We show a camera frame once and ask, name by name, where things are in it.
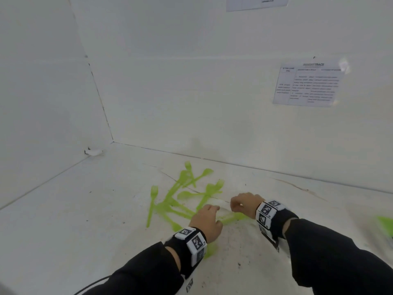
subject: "white floor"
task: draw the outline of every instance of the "white floor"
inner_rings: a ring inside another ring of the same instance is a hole
[[[104,156],[85,159],[0,211],[0,290],[74,294],[165,240],[172,230],[158,215],[146,228],[150,188],[158,185],[158,197],[164,196],[187,160],[194,175],[214,170],[196,190],[224,179],[218,198],[253,192],[282,200],[300,217],[353,238],[363,249],[372,250],[347,208],[393,207],[392,194],[113,143]],[[176,221],[187,225],[185,219]],[[254,294],[261,288],[278,295],[311,294],[292,279],[287,251],[277,253],[252,222],[225,226],[217,245],[199,266],[191,294]]]

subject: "hand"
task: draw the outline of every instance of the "hand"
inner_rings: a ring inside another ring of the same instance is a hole
[[[206,236],[206,242],[217,239],[222,231],[222,222],[216,221],[216,213],[220,206],[205,205],[191,218],[189,227],[200,229]]]
[[[231,209],[233,212],[241,212],[249,218],[255,219],[255,214],[259,205],[264,201],[260,195],[252,193],[240,193],[231,199]]]

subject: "paper sign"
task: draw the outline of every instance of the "paper sign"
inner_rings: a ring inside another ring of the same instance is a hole
[[[226,0],[226,11],[286,6],[289,0]]]
[[[273,103],[330,107],[344,74],[331,62],[282,64]]]

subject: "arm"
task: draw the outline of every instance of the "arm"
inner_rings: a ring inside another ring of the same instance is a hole
[[[255,219],[259,195],[232,198],[232,211]],[[292,262],[292,276],[316,294],[393,294],[393,269],[374,254],[356,247],[352,239],[305,219],[289,219],[282,226]]]
[[[199,229],[207,243],[221,234],[222,223],[216,222],[219,209],[218,206],[205,205],[190,221],[189,227]],[[184,282],[182,261],[188,262],[191,257],[182,254],[161,242],[156,243],[115,271],[107,282],[88,290],[85,295],[176,294]]]

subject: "black sleeve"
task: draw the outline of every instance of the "black sleeve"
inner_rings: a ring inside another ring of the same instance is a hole
[[[174,295],[183,282],[173,256],[159,242],[137,254],[107,282],[85,295]]]
[[[393,294],[393,269],[351,238],[305,219],[285,233],[292,276],[315,294]]]

